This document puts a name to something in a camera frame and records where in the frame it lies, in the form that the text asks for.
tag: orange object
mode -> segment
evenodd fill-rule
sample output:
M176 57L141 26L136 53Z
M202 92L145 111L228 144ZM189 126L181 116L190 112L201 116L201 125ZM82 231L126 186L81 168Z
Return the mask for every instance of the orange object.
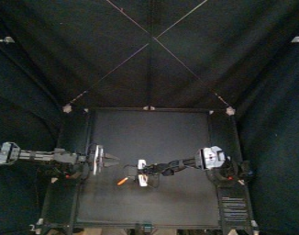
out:
M118 181L118 183L117 183L116 185L122 185L124 182L126 181L126 179L128 179L128 178L125 177L122 180Z

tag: white robot part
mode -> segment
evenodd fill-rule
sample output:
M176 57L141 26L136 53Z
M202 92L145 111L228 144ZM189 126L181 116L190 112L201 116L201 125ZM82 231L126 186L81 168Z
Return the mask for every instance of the white robot part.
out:
M145 160L138 159L137 162L137 169L141 170L145 166ZM140 187L146 187L146 181L148 181L148 176L144 174L138 174L138 182L140 182Z
M210 148L202 149L202 159L204 159L204 168L212 169L220 167L225 161L225 156L222 150L213 146Z

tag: black curtain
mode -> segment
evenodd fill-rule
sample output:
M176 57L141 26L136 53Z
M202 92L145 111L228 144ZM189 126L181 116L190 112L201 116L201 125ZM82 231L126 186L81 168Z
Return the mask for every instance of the black curtain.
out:
M238 102L237 125L256 170L249 193L260 228L299 234L299 44L281 48L257 76Z
M9 36L0 28L0 39ZM19 45L0 44L0 144L13 141L25 150L50 151L61 111L41 82L41 73ZM37 167L0 167L0 234L26 234L37 221L43 188Z

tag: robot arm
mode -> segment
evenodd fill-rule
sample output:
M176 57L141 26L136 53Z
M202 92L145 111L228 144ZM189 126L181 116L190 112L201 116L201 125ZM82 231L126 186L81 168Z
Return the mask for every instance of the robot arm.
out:
M138 180L140 186L148 186L146 182L150 176L158 176L160 174L162 176L170 176L186 168L204 170L208 179L216 185L232 185L236 179L241 179L240 175L244 177L248 173L248 171L244 171L244 165L245 164L242 163L237 166L230 157L224 155L222 150L217 146L213 146L210 148L200 149L193 158L174 160L169 163L146 165L145 160L138 160L137 166L128 166L126 177L117 185L121 185L129 178Z
M62 168L61 173L70 174L79 171L81 165L85 163L93 165L93 174L99 172L101 167L116 165L118 158L103 153L102 146L95 148L86 154L78 154L54 149L53 151L25 151L13 142L5 142L0 148L0 165L11 165L14 162L31 162L34 164L45 164L51 168Z

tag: black fabric enclosure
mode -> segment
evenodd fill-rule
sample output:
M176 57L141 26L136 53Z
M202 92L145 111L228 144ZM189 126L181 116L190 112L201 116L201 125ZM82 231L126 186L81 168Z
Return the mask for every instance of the black fabric enclosure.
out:
M0 144L50 151L73 117L65 105L232 106L260 230L299 234L299 0L0 0L7 36ZM35 171L0 168L0 234L25 234L37 220Z

